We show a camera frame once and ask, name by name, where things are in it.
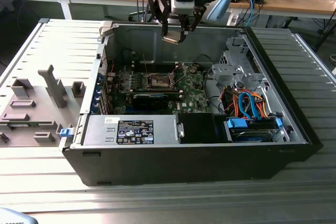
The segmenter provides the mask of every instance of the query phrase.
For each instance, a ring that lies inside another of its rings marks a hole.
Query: metal slat
[[[39,37],[37,42],[49,42],[49,43],[79,43],[79,44],[100,44],[96,38],[69,38],[69,37]]]
[[[53,51],[49,51],[47,48],[32,48],[27,50],[28,55],[46,55],[49,56],[65,56],[65,55],[73,55],[73,56],[95,56],[97,54],[97,50],[81,50],[81,49],[63,49],[58,48]]]
[[[266,50],[266,53],[269,56],[276,55],[276,56],[306,56],[307,57],[307,53],[303,49],[297,50],[297,51],[287,50],[287,48],[285,49],[286,50]]]
[[[58,59],[55,59],[53,61],[46,62],[21,62],[17,65],[17,69],[30,69],[30,68],[36,68],[36,69],[45,69],[48,65],[53,65],[55,69],[60,70],[91,70],[92,65],[90,63],[69,63],[66,64],[60,62]]]
[[[302,111],[308,118],[336,117],[336,108],[302,108]]]
[[[287,74],[281,76],[285,82],[322,82],[327,83],[329,79],[326,76],[295,76]]]
[[[97,39],[99,37],[99,33],[65,33],[61,31],[43,31],[40,35],[40,40],[41,37],[47,37],[47,38],[93,38]]]
[[[278,44],[282,44],[283,41],[293,40],[291,34],[288,35],[272,35],[272,34],[258,34],[258,39],[276,39]]]
[[[334,100],[330,99],[302,99],[302,98],[297,98],[296,99],[297,103],[299,104],[300,107],[306,107],[306,108],[336,108],[336,102]]]
[[[333,118],[308,118],[308,121],[314,129],[334,129],[336,125],[336,115]]]
[[[293,40],[279,41],[277,38],[260,39],[259,42],[264,45],[283,45],[283,46],[297,46],[297,42]]]
[[[336,129],[315,130],[321,140],[336,140]]]
[[[47,27],[84,27],[84,28],[96,28],[99,29],[98,23],[89,22],[48,22]]]
[[[284,62],[313,62],[309,57],[305,56],[283,56],[283,55],[269,55],[272,61],[284,61]]]
[[[97,50],[97,43],[87,44],[87,43],[57,43],[57,42],[35,42],[32,48],[48,48],[49,50],[54,50],[62,47],[63,49],[91,49]]]
[[[59,63],[93,63],[95,60],[95,56],[69,56],[69,55],[59,55],[56,56],[55,59],[58,59]],[[41,62],[49,62],[44,55],[26,55],[23,58],[23,62],[32,62],[34,63],[36,60]]]
[[[307,75],[320,76],[320,69],[307,69],[307,68],[277,68],[279,74],[295,74],[295,75]]]
[[[43,31],[62,31],[66,33],[96,33],[97,28],[46,26]]]
[[[306,83],[306,82],[287,82],[289,90],[336,90],[332,83]]]
[[[335,91],[316,91],[316,90],[300,90],[291,91],[294,98],[326,98],[326,99],[336,99]]]
[[[263,48],[265,50],[283,50],[283,45],[263,45]],[[288,45],[286,46],[286,50],[291,50],[291,51],[301,51],[302,47],[299,45]]]

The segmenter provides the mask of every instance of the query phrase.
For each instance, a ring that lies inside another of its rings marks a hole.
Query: blue connector
[[[247,123],[246,120],[242,118],[230,118],[227,121],[227,126],[229,128],[247,128]]]

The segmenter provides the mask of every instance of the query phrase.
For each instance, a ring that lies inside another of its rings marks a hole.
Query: power supply label
[[[153,120],[119,121],[117,144],[154,144]]]

